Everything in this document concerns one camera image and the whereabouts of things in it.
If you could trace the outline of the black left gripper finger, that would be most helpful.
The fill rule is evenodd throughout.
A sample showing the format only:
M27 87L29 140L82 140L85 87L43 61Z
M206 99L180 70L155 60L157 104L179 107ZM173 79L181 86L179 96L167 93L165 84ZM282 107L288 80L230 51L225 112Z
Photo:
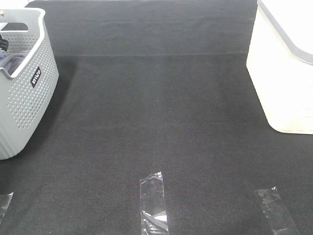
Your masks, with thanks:
M0 35L0 48L3 51L7 51L9 47L9 41L4 39L1 35Z

